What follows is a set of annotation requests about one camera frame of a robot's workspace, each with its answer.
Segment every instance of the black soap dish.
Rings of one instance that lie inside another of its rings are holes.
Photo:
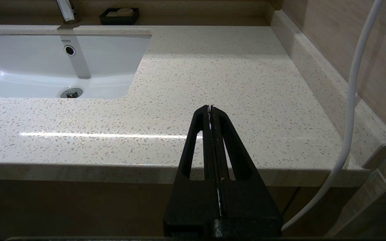
[[[133,15],[129,17],[107,17],[107,14],[109,12],[117,12],[120,8],[118,9],[107,9],[101,16],[99,16],[99,20],[101,20],[101,24],[104,25],[128,25],[128,24],[134,24],[136,20],[139,17],[139,9],[132,9],[133,10]]]

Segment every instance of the countertop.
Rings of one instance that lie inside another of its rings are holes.
[[[171,183],[203,105],[228,114],[267,185],[319,186],[339,155],[338,132],[269,26],[0,25],[0,34],[152,35],[121,99],[0,98],[0,179]],[[335,186],[363,182],[355,163]]]

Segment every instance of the undermount sink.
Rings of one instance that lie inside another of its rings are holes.
[[[0,35],[0,97],[123,97],[150,38]]]

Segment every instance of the chrome faucet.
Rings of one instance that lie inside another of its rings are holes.
[[[75,13],[74,5],[72,4],[72,0],[56,0],[58,2],[58,6],[60,12],[63,16],[64,23],[78,23],[80,21],[80,17]]]

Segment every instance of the white hose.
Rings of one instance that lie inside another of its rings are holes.
[[[340,151],[339,158],[336,164],[328,175],[326,181],[315,196],[309,201],[309,203],[303,207],[293,218],[286,222],[281,230],[285,230],[296,222],[301,216],[308,212],[318,201],[326,194],[331,187],[334,178],[342,169],[343,165],[348,158],[349,149],[351,148],[352,130],[354,129],[354,110],[355,110],[355,94],[357,90],[357,76],[360,70],[360,63],[363,56],[364,49],[366,47],[367,39],[369,38],[370,31],[379,13],[383,0],[375,0],[369,15],[367,16],[366,23],[364,23],[363,30],[361,31],[360,38],[355,49],[354,58],[351,64],[351,70],[349,72],[348,79],[348,95],[346,100],[346,119],[345,119],[345,133],[343,135],[342,150]]]

